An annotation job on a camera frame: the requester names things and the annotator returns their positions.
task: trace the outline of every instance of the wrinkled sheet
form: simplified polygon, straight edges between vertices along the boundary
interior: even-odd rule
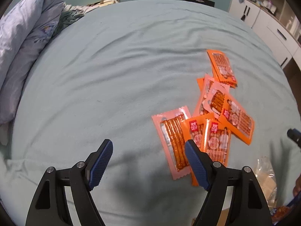
[[[139,0],[86,14],[34,64],[11,148],[0,160],[0,195],[17,224],[25,224],[47,167],[71,167],[109,138],[113,156],[91,193],[106,225],[190,225],[206,192],[192,187],[190,176],[172,180],[151,115],[184,105],[193,112],[200,95],[196,78],[212,74],[208,48],[229,57],[238,80],[230,93],[255,120],[250,146],[231,139],[228,166],[254,167],[258,157],[268,156],[278,203],[292,199],[301,152],[286,132],[301,129],[300,116],[268,47],[224,11],[185,1]]]
[[[72,25],[74,22],[85,16],[85,13],[91,12],[92,10],[98,8],[88,7],[88,6],[72,6],[72,5],[64,5],[64,9],[61,13],[60,20],[58,22],[58,26],[52,34],[52,37],[55,37],[62,30],[67,28],[69,25]]]

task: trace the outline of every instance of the blue gripper pad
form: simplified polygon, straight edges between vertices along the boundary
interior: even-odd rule
[[[207,155],[206,153],[200,152],[199,148],[196,146],[196,144],[193,142],[193,140],[188,140],[185,143],[185,155],[188,159],[190,167],[192,168],[193,173],[195,174],[195,177],[196,177],[199,185],[208,191],[210,188],[210,182],[208,180],[207,169],[209,169],[210,171],[211,171],[211,169],[208,166],[206,169],[206,166],[204,166],[203,162],[201,161],[200,154],[201,154],[201,156]]]
[[[103,148],[100,151],[100,155],[98,156],[97,159],[95,159],[95,155],[93,156],[91,162],[94,162],[94,164],[92,164],[92,168],[90,169],[90,179],[89,179],[89,183],[88,183],[88,187],[90,188],[90,191],[94,189],[94,187],[99,185],[99,182],[102,178],[102,175],[104,173],[104,171],[106,170],[106,166],[109,163],[109,160],[113,154],[113,143],[111,140],[105,140],[102,145],[100,146],[100,148],[98,149],[98,151]]]

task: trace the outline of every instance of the metal screw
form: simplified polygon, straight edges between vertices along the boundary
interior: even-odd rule
[[[48,173],[51,173],[51,172],[53,172],[54,169],[55,169],[54,167],[48,167],[46,171],[47,171]]]
[[[221,164],[218,161],[213,162],[214,167],[221,167]]]
[[[76,164],[76,166],[78,167],[78,168],[81,168],[81,167],[83,167],[85,165],[85,163],[83,162],[83,161],[80,161],[80,162],[78,162],[77,164]]]
[[[251,172],[252,171],[252,169],[250,167],[244,167],[243,169],[245,170],[245,172]]]

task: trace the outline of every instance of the red logo on package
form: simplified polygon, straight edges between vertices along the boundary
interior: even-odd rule
[[[211,124],[211,132],[217,133],[218,127],[219,127],[219,124],[218,124],[217,122],[213,122],[213,123]]]
[[[190,121],[190,122],[189,122],[189,126],[190,126],[191,131],[193,131],[193,132],[198,131],[198,123],[197,123],[197,120]]]
[[[227,119],[229,119],[229,111],[227,111],[226,109],[224,109],[223,115],[224,115]]]

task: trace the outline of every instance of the white cabinet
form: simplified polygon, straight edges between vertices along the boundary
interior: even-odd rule
[[[271,19],[269,21],[268,28],[283,43],[283,45],[287,48],[291,55],[294,55],[299,46],[295,39],[286,31],[286,29],[275,19]]]
[[[295,52],[293,58],[294,58],[296,64],[298,65],[299,69],[301,70],[301,47],[299,47],[297,49],[297,51]]]
[[[267,29],[270,19],[273,19],[265,11],[260,10],[259,15],[252,27],[253,31],[261,38],[264,31]]]
[[[266,45],[272,51],[276,61],[282,68],[286,66],[288,61],[291,60],[292,55],[286,49],[286,47],[281,43],[281,41],[274,35],[274,33],[266,28],[260,38],[266,43]]]
[[[238,0],[231,0],[229,13],[238,19],[242,19],[248,26],[252,27],[260,8],[253,3],[244,0],[239,3]]]
[[[282,68],[291,60],[297,48],[300,49],[301,65],[301,48],[283,26],[265,11],[259,12],[252,29],[270,48]]]

